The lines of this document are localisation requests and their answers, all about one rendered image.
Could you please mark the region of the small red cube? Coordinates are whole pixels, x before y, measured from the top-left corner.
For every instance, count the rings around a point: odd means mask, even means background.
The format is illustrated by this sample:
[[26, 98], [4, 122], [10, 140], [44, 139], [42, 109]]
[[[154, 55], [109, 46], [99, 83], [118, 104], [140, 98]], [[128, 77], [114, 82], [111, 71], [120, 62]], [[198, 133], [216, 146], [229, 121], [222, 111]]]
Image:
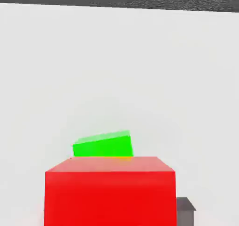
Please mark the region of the small red cube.
[[176, 173], [157, 157], [72, 157], [45, 173], [44, 226], [176, 224]]

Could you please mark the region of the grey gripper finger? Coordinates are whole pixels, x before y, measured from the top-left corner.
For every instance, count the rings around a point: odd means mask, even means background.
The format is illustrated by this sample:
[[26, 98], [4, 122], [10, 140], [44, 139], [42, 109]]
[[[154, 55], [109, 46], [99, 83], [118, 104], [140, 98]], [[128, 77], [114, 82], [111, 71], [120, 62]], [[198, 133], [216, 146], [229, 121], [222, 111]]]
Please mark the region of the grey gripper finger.
[[194, 226], [196, 208], [187, 197], [177, 197], [177, 226]]

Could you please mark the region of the small green cube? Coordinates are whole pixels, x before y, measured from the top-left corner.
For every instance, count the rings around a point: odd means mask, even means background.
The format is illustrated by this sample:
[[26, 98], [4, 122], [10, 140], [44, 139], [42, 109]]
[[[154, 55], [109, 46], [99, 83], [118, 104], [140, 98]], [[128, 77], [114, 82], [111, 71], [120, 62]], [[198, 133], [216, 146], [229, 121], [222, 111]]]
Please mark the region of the small green cube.
[[75, 157], [132, 157], [128, 130], [103, 133], [78, 139], [73, 145]]

